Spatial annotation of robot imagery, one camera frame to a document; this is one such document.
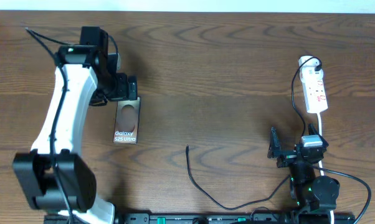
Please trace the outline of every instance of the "power outlet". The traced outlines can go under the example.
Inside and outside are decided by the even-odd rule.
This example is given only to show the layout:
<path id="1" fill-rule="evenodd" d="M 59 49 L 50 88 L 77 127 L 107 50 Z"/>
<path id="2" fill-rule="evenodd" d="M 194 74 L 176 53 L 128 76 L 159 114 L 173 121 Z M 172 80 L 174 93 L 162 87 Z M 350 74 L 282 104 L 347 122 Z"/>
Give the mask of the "power outlet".
<path id="1" fill-rule="evenodd" d="M 303 56 L 299 59 L 301 65 L 311 56 Z M 304 90 L 305 106 L 308 113 L 320 113 L 328 108 L 325 86 L 323 83 L 323 69 L 315 71 L 319 65 L 318 59 L 311 59 L 300 70 L 300 80 Z"/>

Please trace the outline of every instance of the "wooden table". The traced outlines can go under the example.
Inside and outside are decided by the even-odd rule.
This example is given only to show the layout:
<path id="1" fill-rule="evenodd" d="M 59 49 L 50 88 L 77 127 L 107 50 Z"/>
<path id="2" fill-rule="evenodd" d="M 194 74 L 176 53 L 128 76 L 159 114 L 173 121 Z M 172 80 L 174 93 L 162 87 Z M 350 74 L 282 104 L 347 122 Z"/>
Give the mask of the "wooden table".
<path id="1" fill-rule="evenodd" d="M 41 223 L 44 215 L 29 208 L 11 165 L 37 137 L 54 88 L 54 63 L 24 28 L 78 42 L 86 25 L 114 36 L 122 71 L 136 74 L 142 97 L 137 145 L 112 143 L 115 103 L 89 108 L 84 127 L 83 158 L 98 193 L 121 210 L 227 212 L 190 183 L 187 144 L 194 177 L 220 203 L 268 197 L 288 174 L 266 157 L 269 131 L 277 128 L 285 149 L 299 140 L 290 82 L 308 54 L 325 71 L 324 166 L 371 186 L 361 223 L 375 223 L 375 15 L 34 11 L 0 11 L 0 223 Z M 296 91 L 305 112 L 299 80 Z M 305 119 L 316 123 L 316 115 Z M 366 189 L 331 176 L 341 183 L 337 211 L 357 215 Z M 236 212 L 257 206 L 286 210 L 295 201 L 285 185 Z"/>

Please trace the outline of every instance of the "black cable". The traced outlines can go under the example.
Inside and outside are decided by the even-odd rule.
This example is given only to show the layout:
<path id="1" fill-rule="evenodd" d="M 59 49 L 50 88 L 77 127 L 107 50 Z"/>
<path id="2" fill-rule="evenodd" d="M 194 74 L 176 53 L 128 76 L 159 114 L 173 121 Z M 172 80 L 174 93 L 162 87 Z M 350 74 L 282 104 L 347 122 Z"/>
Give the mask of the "black cable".
<path id="1" fill-rule="evenodd" d="M 337 174 L 337 175 L 340 175 L 340 176 L 343 176 L 343 177 L 348 177 L 350 179 L 356 180 L 356 181 L 358 181 L 359 183 L 363 184 L 366 187 L 366 189 L 368 190 L 368 199 L 366 200 L 366 203 L 365 203 L 365 205 L 364 205 L 361 213 L 359 213 L 359 215 L 355 219 L 355 222 L 353 223 L 353 224 L 357 224 L 358 221 L 362 218 L 363 214 L 366 212 L 366 210 L 369 207 L 370 200 L 372 198 L 372 190 L 370 189 L 370 186 L 365 181 L 363 181 L 363 180 L 361 180 L 361 179 L 359 179 L 359 178 L 357 178 L 357 177 L 355 177 L 353 175 L 349 175 L 349 174 L 345 174 L 345 173 L 342 173 L 342 172 L 338 172 L 338 171 L 334 171 L 334 170 L 329 170 L 329 169 L 325 169 L 325 168 L 319 168 L 317 166 L 314 166 L 314 165 L 310 164 L 308 161 L 305 161 L 305 163 L 309 167 L 311 167 L 313 169 L 322 170 L 322 171 L 325 171 L 325 172 L 329 172 L 331 174 Z"/>
<path id="2" fill-rule="evenodd" d="M 187 174 L 189 175 L 189 178 L 190 178 L 190 181 L 192 182 L 192 184 L 197 188 L 199 189 L 205 196 L 207 196 L 209 199 L 212 200 L 212 202 L 214 202 L 216 205 L 220 206 L 221 208 L 225 209 L 225 210 L 229 210 L 229 211 L 232 211 L 232 210 L 237 210 L 239 208 L 242 208 L 242 207 L 246 207 L 248 205 L 252 205 L 254 203 L 259 203 L 259 202 L 266 202 L 268 200 L 270 200 L 274 195 L 275 193 L 277 192 L 277 190 L 279 190 L 279 188 L 286 182 L 286 180 L 288 180 L 290 178 L 290 175 L 287 175 L 287 177 L 285 177 L 281 183 L 276 187 L 276 189 L 272 192 L 272 194 L 269 195 L 269 197 L 267 198 L 264 198 L 264 199 L 261 199 L 261 200 L 255 200 L 255 201 L 252 201 L 252 202 L 247 202 L 243 205 L 239 205 L 237 207 L 233 207 L 233 208 L 228 208 L 228 207 L 225 207 L 223 205 L 221 205 L 219 202 L 217 202 L 215 199 L 213 199 L 205 190 L 203 190 L 197 183 L 196 181 L 193 179 L 193 176 L 192 176 L 192 172 L 191 172 L 191 168 L 190 168 L 190 161 L 189 161 L 189 146 L 186 146 L 186 162 L 187 162 Z"/>
<path id="3" fill-rule="evenodd" d="M 272 211 L 271 210 L 269 210 L 269 208 L 267 208 L 267 207 L 265 207 L 265 206 L 261 206 L 261 207 L 258 207 L 258 208 L 256 208 L 256 209 L 254 209 L 254 211 L 252 211 L 252 213 L 251 213 L 251 215 L 250 215 L 250 220 L 252 220 L 252 221 L 254 221 L 254 217 L 253 217 L 253 215 L 255 214 L 255 212 L 257 211 L 257 210 L 259 210 L 259 209 L 261 209 L 261 208 L 264 208 L 264 209 L 266 209 L 266 210 L 268 210 L 268 212 L 277 220 L 277 218 L 276 218 L 276 216 L 272 213 Z"/>
<path id="4" fill-rule="evenodd" d="M 112 40 L 113 44 L 114 44 L 114 47 L 115 47 L 115 53 L 118 54 L 118 47 L 117 47 L 117 44 L 114 40 L 114 38 L 111 36 L 111 35 L 108 35 L 108 37 L 110 38 L 110 40 Z"/>
<path id="5" fill-rule="evenodd" d="M 44 36 L 44 35 L 42 35 L 42 34 L 39 34 L 39 33 L 35 32 L 35 31 L 33 31 L 33 30 L 30 30 L 30 29 L 28 29 L 28 28 L 26 28 L 26 30 L 31 31 L 33 34 L 35 34 L 35 35 L 38 36 L 38 37 L 41 37 L 41 38 L 43 38 L 43 39 L 45 39 L 45 40 L 49 40 L 49 41 L 51 41 L 51 42 L 55 42 L 55 43 L 57 43 L 57 44 L 62 44 L 62 45 L 73 45 L 73 44 L 70 44 L 70 43 L 66 43 L 66 42 L 62 42 L 62 41 L 59 41 L 59 40 L 52 39 L 52 38 L 50 38 L 50 37 L 46 37 L 46 36 Z"/>
<path id="6" fill-rule="evenodd" d="M 63 196 L 63 199 L 65 201 L 65 204 L 66 204 L 66 207 L 67 207 L 67 210 L 69 211 L 69 220 L 68 220 L 68 223 L 74 223 L 74 216 L 73 216 L 73 213 L 72 213 L 72 208 L 70 206 L 70 202 L 69 202 L 69 198 L 66 194 L 66 192 L 64 191 L 64 186 L 63 186 L 63 183 L 62 183 L 62 180 L 60 179 L 60 174 L 59 174 L 59 168 L 58 168 L 58 165 L 57 165 L 57 162 L 56 162 L 56 158 L 55 158 L 55 132 L 56 132 L 56 126 L 57 126 L 57 122 L 59 120 L 59 115 L 60 115 L 60 111 L 62 109 L 62 106 L 63 106 L 63 102 L 64 102 L 64 99 L 65 99 L 65 94 L 68 90 L 68 82 L 67 82 L 67 77 L 63 71 L 63 68 L 62 68 L 62 65 L 60 64 L 59 60 L 57 59 L 57 57 L 49 50 L 49 48 L 37 37 L 43 37 L 42 35 L 36 35 L 37 33 L 32 31 L 32 30 L 29 30 L 26 28 L 26 31 L 48 52 L 48 54 L 53 58 L 54 62 L 55 62 L 55 65 L 57 67 L 59 67 L 59 70 L 62 74 L 62 78 L 63 78 L 63 90 L 62 90 L 62 95 L 60 97 L 60 100 L 59 100 L 59 105 L 56 109 L 56 114 L 55 114 L 55 117 L 54 117 L 54 120 L 53 120 L 53 123 L 52 123 L 52 129 L 50 130 L 50 135 L 49 135 L 49 149 L 50 149 L 50 160 L 51 160 L 51 165 L 52 165 L 52 169 L 54 171 L 54 177 L 55 177 L 55 181 L 56 181 L 56 184 L 60 190 L 60 193 L 62 194 Z"/>
<path id="7" fill-rule="evenodd" d="M 302 123 L 304 125 L 304 129 L 302 131 L 302 134 L 301 134 L 301 137 L 304 136 L 305 134 L 305 129 L 306 129 L 306 124 L 305 124 L 305 120 L 304 120 L 304 117 L 301 115 L 301 113 L 297 110 L 297 108 L 295 107 L 295 103 L 294 103 L 294 80 L 295 80 L 295 77 L 297 76 L 298 72 L 300 71 L 300 69 L 302 68 L 302 66 L 304 66 L 304 64 L 306 64 L 309 60 L 311 59 L 318 59 L 317 57 L 310 57 L 308 60 L 304 61 L 297 69 L 297 71 L 295 72 L 294 74 L 294 77 L 293 77 L 293 80 L 292 80 L 292 105 L 293 105 L 293 109 L 295 110 L 295 112 L 297 112 L 297 114 L 299 115 L 299 117 L 301 118 L 302 120 Z M 319 60 L 319 65 L 316 66 L 315 68 L 315 71 L 319 71 L 321 69 L 321 66 L 322 66 L 322 61 L 320 59 Z"/>

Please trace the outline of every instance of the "white power cord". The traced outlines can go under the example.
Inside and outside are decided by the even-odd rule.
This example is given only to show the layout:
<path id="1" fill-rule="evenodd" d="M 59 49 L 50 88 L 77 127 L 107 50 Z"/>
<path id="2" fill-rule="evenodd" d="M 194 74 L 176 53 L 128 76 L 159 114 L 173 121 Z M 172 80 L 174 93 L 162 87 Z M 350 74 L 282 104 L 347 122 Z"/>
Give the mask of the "white power cord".
<path id="1" fill-rule="evenodd" d="M 316 113 L 318 115 L 318 129 L 319 135 L 322 136 L 322 118 L 320 117 L 320 113 Z M 323 168 L 322 161 L 318 162 L 319 168 Z M 320 175 L 325 175 L 323 170 L 320 171 Z M 330 211 L 330 224 L 335 224 L 335 213 L 334 211 Z"/>

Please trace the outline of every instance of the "white background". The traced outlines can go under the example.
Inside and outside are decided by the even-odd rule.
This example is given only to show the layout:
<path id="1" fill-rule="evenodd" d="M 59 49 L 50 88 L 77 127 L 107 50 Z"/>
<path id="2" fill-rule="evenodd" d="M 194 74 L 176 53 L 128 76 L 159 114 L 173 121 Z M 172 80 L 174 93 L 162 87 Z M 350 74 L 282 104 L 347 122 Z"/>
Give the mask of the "white background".
<path id="1" fill-rule="evenodd" d="M 0 9 L 375 13 L 375 0 L 0 0 Z"/>

